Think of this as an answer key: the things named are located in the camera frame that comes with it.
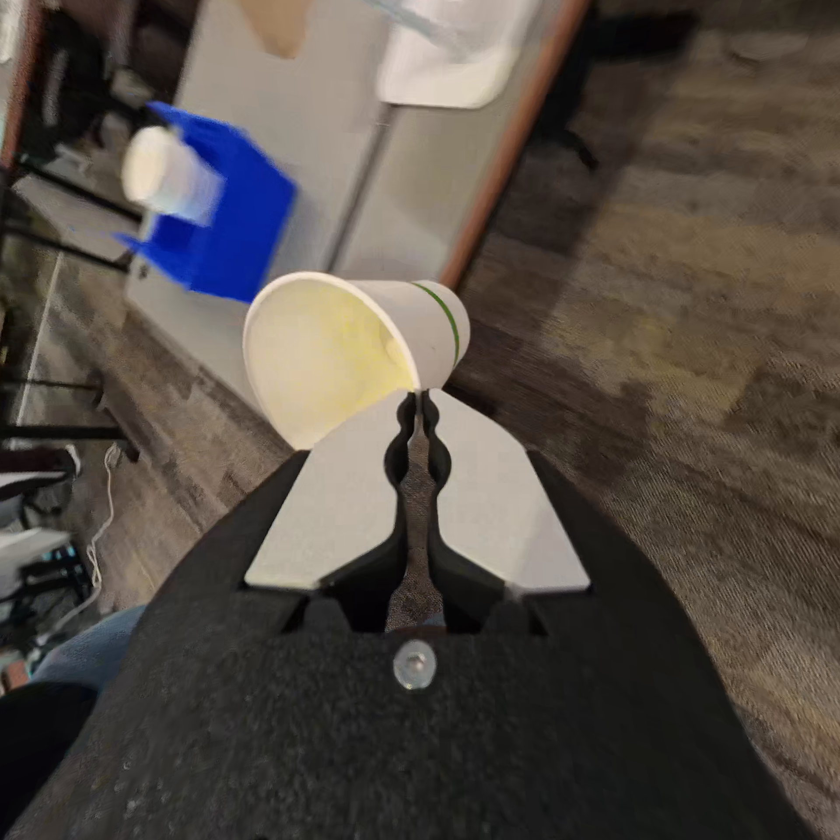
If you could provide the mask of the white sign stand base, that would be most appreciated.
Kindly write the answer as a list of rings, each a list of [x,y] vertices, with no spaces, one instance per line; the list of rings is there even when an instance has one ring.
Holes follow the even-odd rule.
[[[503,90],[540,1],[369,2],[391,21],[376,80],[383,103],[476,110]]]

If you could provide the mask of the instruction sheet on board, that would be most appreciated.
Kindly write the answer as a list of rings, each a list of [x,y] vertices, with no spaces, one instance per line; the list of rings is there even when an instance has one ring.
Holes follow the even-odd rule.
[[[305,43],[312,1],[238,1],[263,50],[293,60]]]

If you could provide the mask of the green banded white paper cup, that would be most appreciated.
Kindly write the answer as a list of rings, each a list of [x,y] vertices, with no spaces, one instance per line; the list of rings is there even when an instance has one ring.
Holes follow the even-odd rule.
[[[311,449],[391,394],[442,388],[470,343],[464,302],[433,280],[345,280],[301,271],[250,306],[243,353],[269,424]]]

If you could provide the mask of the nested stack of paper cups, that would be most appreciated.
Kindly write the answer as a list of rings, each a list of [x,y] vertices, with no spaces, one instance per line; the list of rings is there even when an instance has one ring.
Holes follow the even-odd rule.
[[[137,132],[122,163],[126,197],[155,214],[189,224],[212,224],[224,178],[172,131],[148,127]]]

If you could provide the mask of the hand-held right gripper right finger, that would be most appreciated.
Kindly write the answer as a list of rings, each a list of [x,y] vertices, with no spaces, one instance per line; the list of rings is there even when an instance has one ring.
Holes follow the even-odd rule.
[[[504,601],[587,592],[592,581],[529,452],[446,392],[423,395],[431,579],[451,629],[475,632]]]

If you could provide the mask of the blue plastic bin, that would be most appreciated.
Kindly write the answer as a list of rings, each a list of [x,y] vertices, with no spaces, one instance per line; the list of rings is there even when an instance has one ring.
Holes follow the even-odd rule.
[[[206,225],[153,211],[144,238],[112,237],[184,290],[252,302],[284,235],[296,183],[238,126],[162,101],[149,108],[221,177],[220,196]]]

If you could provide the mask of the person's jeans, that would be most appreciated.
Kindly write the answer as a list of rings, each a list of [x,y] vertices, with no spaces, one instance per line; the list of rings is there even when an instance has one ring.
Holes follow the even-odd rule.
[[[117,676],[144,611],[137,605],[113,613],[54,648],[29,683],[80,686],[100,695]]]

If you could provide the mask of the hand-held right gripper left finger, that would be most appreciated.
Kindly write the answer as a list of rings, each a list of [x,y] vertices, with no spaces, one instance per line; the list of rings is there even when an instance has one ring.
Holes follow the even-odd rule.
[[[407,567],[401,484],[414,424],[415,394],[394,391],[315,444],[245,584],[333,599],[354,631],[383,632]]]

